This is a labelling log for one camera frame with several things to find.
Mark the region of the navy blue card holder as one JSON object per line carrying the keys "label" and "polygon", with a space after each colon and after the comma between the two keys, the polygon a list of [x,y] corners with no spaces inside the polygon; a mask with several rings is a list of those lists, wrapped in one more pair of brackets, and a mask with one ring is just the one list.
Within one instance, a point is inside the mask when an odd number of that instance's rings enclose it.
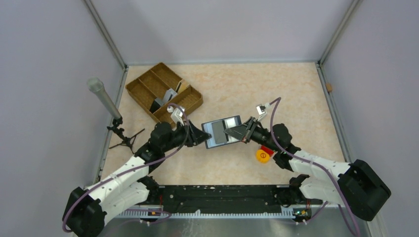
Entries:
{"label": "navy blue card holder", "polygon": [[202,131],[211,135],[205,141],[206,148],[211,149],[239,142],[238,139],[226,134],[224,131],[241,124],[241,117],[239,115],[202,123]]}

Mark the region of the dark grey credit card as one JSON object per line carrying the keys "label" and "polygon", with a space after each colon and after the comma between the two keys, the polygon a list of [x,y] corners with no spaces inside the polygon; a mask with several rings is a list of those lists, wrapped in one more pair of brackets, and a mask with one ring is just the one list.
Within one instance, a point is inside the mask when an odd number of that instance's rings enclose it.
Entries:
{"label": "dark grey credit card", "polygon": [[154,100],[149,111],[153,114],[155,113],[160,107],[161,107],[161,103],[159,100]]}

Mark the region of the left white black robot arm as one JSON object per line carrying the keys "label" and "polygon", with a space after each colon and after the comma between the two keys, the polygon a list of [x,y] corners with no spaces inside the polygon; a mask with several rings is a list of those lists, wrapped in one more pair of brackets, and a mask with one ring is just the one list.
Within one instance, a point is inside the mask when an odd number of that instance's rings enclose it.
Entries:
{"label": "left white black robot arm", "polygon": [[115,172],[87,188],[74,189],[68,199],[63,219],[63,231],[79,237],[96,237],[116,216],[138,203],[153,204],[158,190],[146,185],[147,176],[161,162],[182,147],[197,146],[212,137],[191,121],[178,123],[172,129],[168,122],[159,122],[149,140]]}

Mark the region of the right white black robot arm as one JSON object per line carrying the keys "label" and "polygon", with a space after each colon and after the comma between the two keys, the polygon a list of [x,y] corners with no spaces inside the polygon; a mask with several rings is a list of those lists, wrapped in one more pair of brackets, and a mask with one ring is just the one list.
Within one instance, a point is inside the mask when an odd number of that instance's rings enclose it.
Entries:
{"label": "right white black robot arm", "polygon": [[225,134],[248,143],[254,141],[276,152],[273,159],[282,169],[299,173],[290,189],[295,203],[320,199],[347,207],[353,215],[371,221],[391,197],[391,190],[363,160],[337,162],[310,154],[292,144],[283,124],[270,129],[251,117],[245,123],[225,129]]}

